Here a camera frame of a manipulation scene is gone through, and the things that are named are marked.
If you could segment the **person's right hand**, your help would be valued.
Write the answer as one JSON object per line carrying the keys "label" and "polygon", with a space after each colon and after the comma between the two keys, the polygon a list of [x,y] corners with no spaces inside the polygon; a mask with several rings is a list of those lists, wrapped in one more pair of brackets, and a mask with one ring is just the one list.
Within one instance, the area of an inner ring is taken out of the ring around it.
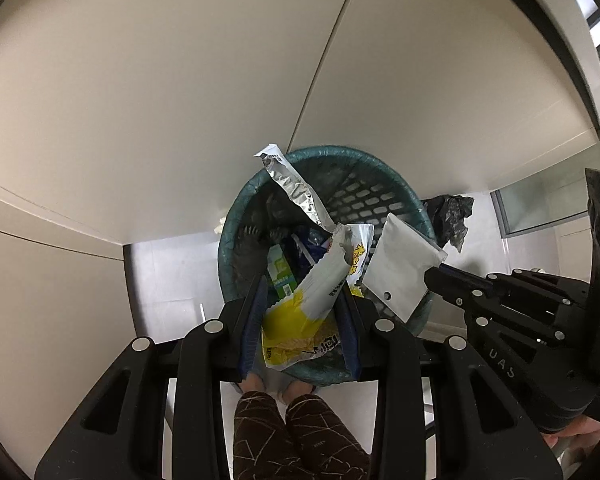
{"label": "person's right hand", "polygon": [[591,417],[579,415],[562,431],[558,431],[556,434],[542,434],[542,437],[550,448],[554,448],[560,439],[570,439],[570,448],[582,450],[588,455],[600,442],[600,422]]}

